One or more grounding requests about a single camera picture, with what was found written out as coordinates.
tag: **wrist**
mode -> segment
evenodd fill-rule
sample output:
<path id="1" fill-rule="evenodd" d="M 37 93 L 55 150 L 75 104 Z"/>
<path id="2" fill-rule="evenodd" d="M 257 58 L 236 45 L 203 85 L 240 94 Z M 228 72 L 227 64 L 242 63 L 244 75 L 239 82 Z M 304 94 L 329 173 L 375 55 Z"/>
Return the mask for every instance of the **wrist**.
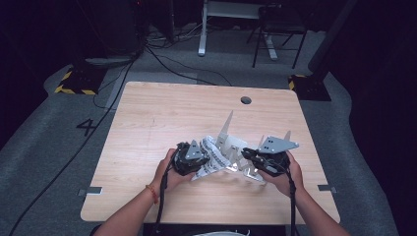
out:
<path id="1" fill-rule="evenodd" d="M 152 184 L 145 185 L 145 187 L 145 191 L 150 193 L 153 203 L 157 205 L 159 203 L 159 189 Z"/>

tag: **person's right hand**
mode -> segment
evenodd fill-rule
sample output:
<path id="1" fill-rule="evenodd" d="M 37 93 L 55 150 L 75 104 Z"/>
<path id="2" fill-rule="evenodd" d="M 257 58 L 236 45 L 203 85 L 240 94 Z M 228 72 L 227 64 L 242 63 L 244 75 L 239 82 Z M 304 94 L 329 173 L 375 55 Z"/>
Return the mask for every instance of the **person's right hand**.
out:
<path id="1" fill-rule="evenodd" d="M 294 159 L 294 156 L 289 151 L 287 151 L 286 153 L 289 157 L 289 161 L 290 161 L 289 170 L 291 173 L 291 178 L 294 181 L 295 188 L 297 188 L 297 190 L 302 190 L 304 189 L 304 183 L 303 183 L 303 174 L 302 174 L 300 165 Z M 258 170 L 258 173 L 260 173 L 260 175 L 264 178 L 264 180 L 274 184 L 276 186 L 276 189 L 278 189 L 279 192 L 286 195 L 287 197 L 290 196 L 289 179 L 286 174 L 281 174 L 279 176 L 272 177 L 262 170 Z"/>

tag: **black equipment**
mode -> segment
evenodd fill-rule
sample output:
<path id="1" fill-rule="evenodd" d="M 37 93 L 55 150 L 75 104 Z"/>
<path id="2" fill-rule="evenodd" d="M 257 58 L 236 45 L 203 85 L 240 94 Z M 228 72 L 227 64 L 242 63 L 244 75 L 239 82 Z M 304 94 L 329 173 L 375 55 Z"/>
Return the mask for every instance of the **black equipment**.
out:
<path id="1" fill-rule="evenodd" d="M 251 160 L 257 169 L 265 171 L 272 177 L 285 174 L 289 167 L 289 158 L 285 151 L 265 153 L 245 147 L 242 155 L 245 159 Z"/>
<path id="2" fill-rule="evenodd" d="M 198 171 L 209 161 L 209 157 L 202 153 L 196 141 L 178 144 L 173 158 L 174 169 L 182 176 Z"/>

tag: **black device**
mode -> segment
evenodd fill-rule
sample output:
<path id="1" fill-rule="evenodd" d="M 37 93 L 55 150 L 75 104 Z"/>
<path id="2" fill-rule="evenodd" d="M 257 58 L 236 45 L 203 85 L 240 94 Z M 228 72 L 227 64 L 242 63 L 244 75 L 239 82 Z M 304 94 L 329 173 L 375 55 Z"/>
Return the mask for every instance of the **black device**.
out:
<path id="1" fill-rule="evenodd" d="M 172 165 L 182 176 L 198 171 L 209 161 L 209 157 L 202 153 L 196 141 L 178 144 L 173 158 Z"/>
<path id="2" fill-rule="evenodd" d="M 289 157 L 285 151 L 265 153 L 258 149 L 243 148 L 242 155 L 251 160 L 257 169 L 265 171 L 272 177 L 287 173 Z"/>

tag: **chair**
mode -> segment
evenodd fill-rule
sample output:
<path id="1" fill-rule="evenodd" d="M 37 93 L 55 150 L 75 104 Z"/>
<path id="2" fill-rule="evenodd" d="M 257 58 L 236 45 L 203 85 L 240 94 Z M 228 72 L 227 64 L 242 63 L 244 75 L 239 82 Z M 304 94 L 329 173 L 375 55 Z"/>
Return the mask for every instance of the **chair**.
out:
<path id="1" fill-rule="evenodd" d="M 255 68 L 257 62 L 258 51 L 260 48 L 260 41 L 263 35 L 288 35 L 286 40 L 281 44 L 284 46 L 294 34 L 301 34 L 302 38 L 300 45 L 296 49 L 284 49 L 281 50 L 297 50 L 297 54 L 292 65 L 292 69 L 297 64 L 298 56 L 300 55 L 301 48 L 303 47 L 304 39 L 306 38 L 307 28 L 298 13 L 297 9 L 291 2 L 296 0 L 290 0 L 288 2 L 283 1 L 268 1 L 264 7 L 260 7 L 259 14 L 259 25 L 254 28 L 247 40 L 249 42 L 252 38 L 256 29 L 259 29 L 257 48 L 255 50 L 255 57 L 252 67 Z M 262 47 L 262 49 L 274 49 L 268 47 Z"/>

